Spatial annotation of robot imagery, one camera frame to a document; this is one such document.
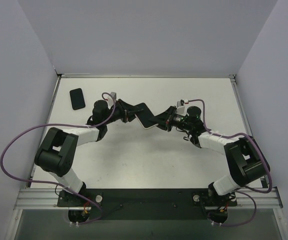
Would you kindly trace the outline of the black smartphone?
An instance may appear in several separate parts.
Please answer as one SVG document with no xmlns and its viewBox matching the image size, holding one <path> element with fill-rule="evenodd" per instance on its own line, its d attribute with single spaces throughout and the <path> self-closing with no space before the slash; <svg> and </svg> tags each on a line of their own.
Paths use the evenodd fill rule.
<svg viewBox="0 0 288 240">
<path fill-rule="evenodd" d="M 154 119 L 154 114 L 151 112 L 151 110 L 148 108 L 148 106 L 144 102 L 139 103 L 136 106 L 141 107 L 143 109 L 143 111 L 136 112 L 135 114 L 147 114 L 147 115 L 152 116 L 152 118 L 150 120 Z"/>
</svg>

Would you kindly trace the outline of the black phone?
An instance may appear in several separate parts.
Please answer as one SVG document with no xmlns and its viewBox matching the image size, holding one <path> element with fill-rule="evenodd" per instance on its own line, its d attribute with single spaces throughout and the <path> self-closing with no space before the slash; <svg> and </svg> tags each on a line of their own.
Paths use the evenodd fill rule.
<svg viewBox="0 0 288 240">
<path fill-rule="evenodd" d="M 86 107 L 83 90 L 81 88 L 69 91 L 71 106 L 73 110 L 80 110 Z"/>
</svg>

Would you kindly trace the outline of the beige phone case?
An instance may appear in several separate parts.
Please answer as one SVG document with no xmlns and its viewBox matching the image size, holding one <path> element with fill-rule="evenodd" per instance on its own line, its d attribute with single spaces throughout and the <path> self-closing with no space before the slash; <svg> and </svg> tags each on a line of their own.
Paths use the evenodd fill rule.
<svg viewBox="0 0 288 240">
<path fill-rule="evenodd" d="M 139 121 L 140 125 L 145 129 L 151 129 L 153 127 L 157 127 L 158 124 L 154 123 L 152 121 L 150 121 L 150 119 L 152 118 L 151 115 L 148 114 L 136 114 L 136 119 Z"/>
</svg>

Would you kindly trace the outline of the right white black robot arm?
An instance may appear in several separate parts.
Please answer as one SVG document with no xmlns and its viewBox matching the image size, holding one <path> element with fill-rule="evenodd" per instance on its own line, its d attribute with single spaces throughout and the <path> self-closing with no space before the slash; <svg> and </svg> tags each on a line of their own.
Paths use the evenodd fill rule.
<svg viewBox="0 0 288 240">
<path fill-rule="evenodd" d="M 158 127 L 169 132 L 175 127 L 186 133 L 186 139 L 194 146 L 226 157 L 229 174 L 209 184 L 210 198 L 224 198 L 270 172 L 267 161 L 251 136 L 228 138 L 211 133 L 202 122 L 201 114 L 202 110 L 197 106 L 189 107 L 185 115 L 178 114 L 177 109 L 170 106 L 159 115 L 148 111 L 139 114 L 138 118 L 145 128 Z"/>
</svg>

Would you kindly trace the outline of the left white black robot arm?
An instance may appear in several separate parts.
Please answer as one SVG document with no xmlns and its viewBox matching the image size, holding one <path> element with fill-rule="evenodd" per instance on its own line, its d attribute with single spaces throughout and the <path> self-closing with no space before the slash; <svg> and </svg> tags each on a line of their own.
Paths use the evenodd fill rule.
<svg viewBox="0 0 288 240">
<path fill-rule="evenodd" d="M 108 131 L 108 124 L 117 120 L 131 122 L 145 108 L 144 103 L 130 105 L 121 99 L 114 100 L 113 106 L 109 107 L 107 101 L 98 100 L 85 128 L 50 128 L 37 150 L 34 163 L 52 175 L 66 192 L 71 190 L 68 199 L 80 206 L 85 203 L 87 194 L 84 191 L 85 183 L 77 177 L 72 167 L 77 147 L 102 140 Z"/>
</svg>

